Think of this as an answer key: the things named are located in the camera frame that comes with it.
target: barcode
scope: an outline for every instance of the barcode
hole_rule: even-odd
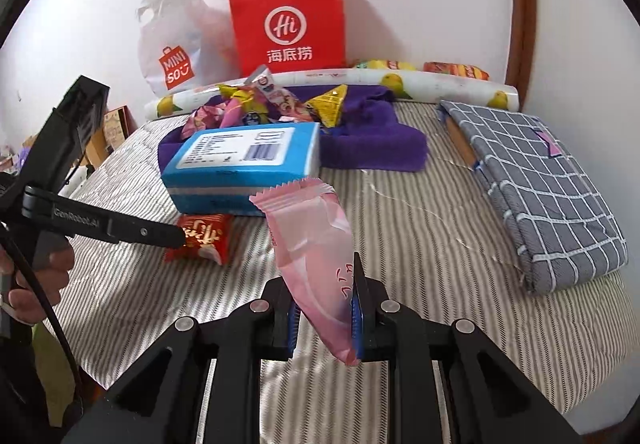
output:
[[[280,144],[253,144],[244,156],[244,160],[273,160],[278,155]]]

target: red snack package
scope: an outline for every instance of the red snack package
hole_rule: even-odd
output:
[[[181,215],[177,225],[184,230],[186,241],[180,249],[167,249],[164,260],[206,258],[225,265],[232,218],[232,215]]]
[[[435,74],[459,75],[460,77],[489,80],[489,74],[471,64],[454,64],[452,62],[425,62],[423,71]]]

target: blue tissue pack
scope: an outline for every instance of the blue tissue pack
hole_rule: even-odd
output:
[[[249,196],[318,176],[319,124],[260,124],[204,130],[178,150],[162,181],[181,213],[263,216]]]

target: white plastic bag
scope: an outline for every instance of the white plastic bag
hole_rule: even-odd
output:
[[[231,21],[203,0],[142,0],[138,59],[162,97],[239,76]]]

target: yellow chip bag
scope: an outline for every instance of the yellow chip bag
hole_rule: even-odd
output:
[[[322,125],[332,128],[340,122],[342,103],[346,96],[347,85],[341,84],[322,95],[310,98],[305,104],[310,108],[313,115],[317,115],[320,118]]]

